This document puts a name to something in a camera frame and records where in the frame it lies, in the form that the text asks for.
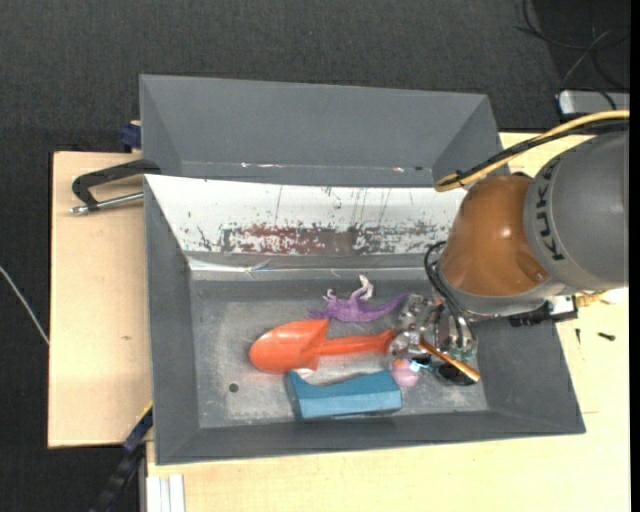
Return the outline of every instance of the blue foam block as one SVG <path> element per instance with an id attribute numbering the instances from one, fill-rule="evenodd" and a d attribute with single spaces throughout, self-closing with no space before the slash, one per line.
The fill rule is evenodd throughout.
<path id="1" fill-rule="evenodd" d="M 402 392 L 386 370 L 328 386 L 309 384 L 291 371 L 285 385 L 293 412 L 301 419 L 380 414 L 402 407 Z"/>

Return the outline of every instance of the gray floor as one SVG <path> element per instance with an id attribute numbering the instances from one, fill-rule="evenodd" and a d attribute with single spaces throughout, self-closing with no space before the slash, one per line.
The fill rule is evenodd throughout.
<path id="1" fill-rule="evenodd" d="M 501 129 L 534 131 L 563 85 L 629 87 L 630 1 L 534 4 L 555 42 L 520 0 L 0 2 L 0 264 L 48 325 L 49 154 L 122 150 L 140 72 L 482 92 Z M 86 510 L 119 459 L 46 450 L 47 359 L 0 282 L 4 510 Z"/>

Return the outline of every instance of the purple dinosaur toy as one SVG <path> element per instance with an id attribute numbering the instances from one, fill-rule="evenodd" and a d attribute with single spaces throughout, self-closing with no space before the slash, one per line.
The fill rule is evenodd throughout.
<path id="1" fill-rule="evenodd" d="M 351 294 L 347 300 L 339 299 L 332 290 L 322 298 L 327 301 L 327 305 L 322 311 L 309 308 L 309 318 L 336 318 L 343 322 L 371 322 L 386 315 L 393 310 L 400 301 L 408 297 L 410 293 L 402 293 L 394 297 L 386 304 L 372 306 L 367 304 L 367 300 L 373 295 L 373 285 L 365 276 L 360 276 L 362 287 Z"/>

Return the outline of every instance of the orange plastic spoon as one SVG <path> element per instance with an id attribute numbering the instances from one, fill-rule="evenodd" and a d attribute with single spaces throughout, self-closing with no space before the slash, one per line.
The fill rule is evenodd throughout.
<path id="1" fill-rule="evenodd" d="M 391 329 L 378 334 L 327 339 L 329 319 L 301 320 L 267 332 L 252 345 L 249 359 L 264 372 L 286 373 L 297 368 L 316 370 L 321 356 L 377 350 L 385 353 L 396 334 Z"/>

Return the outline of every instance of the wooden table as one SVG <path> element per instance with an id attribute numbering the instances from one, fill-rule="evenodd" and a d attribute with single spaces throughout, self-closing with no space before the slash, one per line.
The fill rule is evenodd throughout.
<path id="1" fill-rule="evenodd" d="M 502 135 L 505 146 L 523 138 Z M 580 140 L 532 150 L 512 169 L 535 173 Z M 151 400 L 141 204 L 88 216 L 69 213 L 80 204 L 71 192 L 76 176 L 137 158 L 54 155 L 51 448 L 121 443 Z M 98 193 L 112 197 L 139 189 L 138 179 Z M 148 474 L 183 474 L 188 512 L 627 510 L 628 291 L 621 304 L 582 309 L 579 320 L 558 328 L 586 434 L 179 466 L 156 466 L 149 442 Z"/>

